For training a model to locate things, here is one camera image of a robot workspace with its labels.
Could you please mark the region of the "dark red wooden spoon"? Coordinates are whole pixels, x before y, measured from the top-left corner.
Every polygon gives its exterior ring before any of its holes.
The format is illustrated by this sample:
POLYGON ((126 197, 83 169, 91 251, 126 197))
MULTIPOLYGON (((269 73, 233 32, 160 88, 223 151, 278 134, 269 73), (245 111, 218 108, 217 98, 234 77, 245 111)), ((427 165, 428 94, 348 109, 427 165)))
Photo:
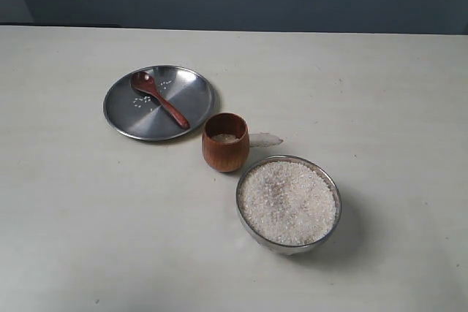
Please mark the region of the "dark red wooden spoon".
POLYGON ((158 92, 155 79, 150 74, 144 71, 136 72, 132 74, 130 82, 134 89, 155 98, 182 129, 190 128, 189 121, 185 116, 158 92))

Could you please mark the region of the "brown wooden cup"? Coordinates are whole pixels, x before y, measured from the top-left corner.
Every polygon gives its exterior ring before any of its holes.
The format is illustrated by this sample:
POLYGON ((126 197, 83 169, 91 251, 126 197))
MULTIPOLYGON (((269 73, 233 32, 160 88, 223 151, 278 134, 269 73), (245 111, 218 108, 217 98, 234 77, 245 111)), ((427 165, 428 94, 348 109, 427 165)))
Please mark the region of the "brown wooden cup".
POLYGON ((249 156, 249 130, 245 120, 234 113, 219 113, 210 117, 203 127, 202 154, 205 162, 218 172, 239 170, 249 156), (229 134, 232 142, 220 142, 215 136, 229 134))

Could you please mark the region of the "steel bowl of rice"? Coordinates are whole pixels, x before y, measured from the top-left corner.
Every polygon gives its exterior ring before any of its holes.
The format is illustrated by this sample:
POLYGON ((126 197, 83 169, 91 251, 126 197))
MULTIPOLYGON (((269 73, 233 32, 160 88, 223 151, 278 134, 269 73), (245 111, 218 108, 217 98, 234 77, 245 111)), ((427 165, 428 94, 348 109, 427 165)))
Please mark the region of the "steel bowl of rice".
POLYGON ((287 256, 326 242, 341 217, 341 195, 332 178, 297 156, 269 156, 253 164, 238 181, 235 201, 246 231, 287 256))

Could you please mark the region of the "round steel plate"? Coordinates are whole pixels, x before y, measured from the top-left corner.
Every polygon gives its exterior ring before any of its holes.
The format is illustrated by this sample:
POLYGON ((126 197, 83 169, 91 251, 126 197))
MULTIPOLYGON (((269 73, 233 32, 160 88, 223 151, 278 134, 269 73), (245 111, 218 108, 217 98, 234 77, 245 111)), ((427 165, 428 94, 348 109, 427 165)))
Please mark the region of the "round steel plate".
POLYGON ((121 134, 148 142, 175 139, 202 126, 215 110, 214 87, 199 73, 173 65, 141 71, 153 77, 155 88, 188 120, 189 128, 180 127, 153 96, 134 89, 130 72, 111 86, 103 102, 107 122, 121 134))

